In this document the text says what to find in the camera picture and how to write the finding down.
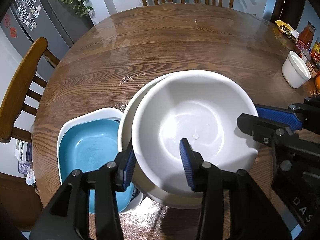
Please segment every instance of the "blue basin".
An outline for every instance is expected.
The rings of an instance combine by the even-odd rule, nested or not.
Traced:
[[[117,135],[119,123],[110,119],[99,119],[71,127],[63,136],[59,147],[61,180],[71,171],[94,171],[113,161],[118,153]],[[94,190],[90,190],[89,212],[94,214]],[[128,205],[133,193],[130,183],[125,192],[116,192],[118,211]]]

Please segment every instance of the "screw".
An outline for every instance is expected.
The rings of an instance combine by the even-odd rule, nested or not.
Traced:
[[[282,128],[278,128],[278,129],[276,130],[276,135],[279,135],[279,136],[284,135],[284,130],[283,130]]]
[[[71,174],[72,174],[72,176],[75,177],[75,176],[78,176],[80,174],[80,172],[81,172],[80,170],[76,169],[76,170],[73,170]]]
[[[239,174],[240,176],[244,176],[244,175],[247,174],[247,172],[246,172],[245,170],[238,170],[237,172],[238,172],[238,174]]]
[[[212,166],[212,164],[209,163],[209,162],[204,162],[204,163],[202,163],[202,167],[204,167],[204,168],[206,168],[206,169],[210,168],[211,166]]]
[[[292,164],[289,160],[285,160],[285,161],[281,162],[281,164],[280,164],[280,168],[283,171],[289,171],[291,169],[291,167],[292,167]]]
[[[110,169],[113,168],[113,167],[115,167],[116,165],[117,165],[117,164],[116,164],[115,162],[108,162],[108,163],[107,163],[107,167],[110,168]]]

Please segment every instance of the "wooden table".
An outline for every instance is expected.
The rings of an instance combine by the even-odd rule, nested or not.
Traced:
[[[204,4],[135,8],[112,15],[80,38],[45,88],[32,131],[33,161],[46,205],[60,186],[57,137],[65,122],[103,107],[123,111],[152,79],[177,70],[204,69],[237,82],[254,103],[287,108],[315,89],[293,89],[281,66],[292,42],[276,25],[251,14]],[[274,203],[272,157],[261,147],[250,172]],[[121,215],[125,239],[195,239],[199,210],[177,210],[145,199]],[[225,234],[229,231],[226,210]],[[90,215],[91,236],[95,235]]]

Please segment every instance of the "white bowl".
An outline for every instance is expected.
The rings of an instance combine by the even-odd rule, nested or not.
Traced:
[[[163,80],[164,78],[172,75],[173,73],[169,73],[158,77],[145,86],[143,86],[130,100],[127,107],[124,110],[123,116],[119,125],[118,132],[118,151],[121,152],[127,148],[129,141],[131,140],[131,131],[132,131],[132,122],[136,110],[146,95],[146,93],[158,82]],[[156,185],[154,185],[150,179],[143,173],[138,163],[134,168],[134,173],[132,177],[132,182],[136,186],[136,188],[142,192],[145,196],[151,198],[153,201],[160,203],[162,205],[177,208],[177,209],[197,209],[201,207],[201,197],[196,198],[186,198],[175,196],[164,190],[160,189]]]
[[[156,79],[150,81],[148,84],[144,85],[134,96],[131,98],[130,102],[127,104],[123,116],[121,118],[119,124],[118,131],[118,150],[119,152],[125,150],[131,140],[131,130],[132,130],[132,122],[134,115],[137,111],[137,108],[143,99],[143,97],[147,94],[147,92],[160,80],[172,75],[173,73],[169,73],[163,75],[161,77],[157,77]]]
[[[199,198],[187,184],[179,142],[187,138],[194,151],[220,169],[252,167],[259,143],[236,123],[242,114],[258,116],[249,96],[220,74],[191,70],[156,84],[140,102],[132,124],[132,145],[145,175],[164,191]]]
[[[290,51],[282,65],[282,74],[287,83],[293,88],[302,86],[311,78],[307,65],[294,51]]]

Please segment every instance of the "white ceramic pot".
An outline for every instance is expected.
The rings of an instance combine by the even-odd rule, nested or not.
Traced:
[[[249,171],[259,144],[238,129],[242,113],[258,116],[249,96],[229,78],[203,70],[175,73],[151,88],[137,108],[132,124],[137,162],[165,192],[199,198],[187,184],[180,140],[187,138],[220,169]]]
[[[294,51],[290,51],[282,65],[282,74],[287,83],[293,88],[302,86],[311,78],[307,65]]]

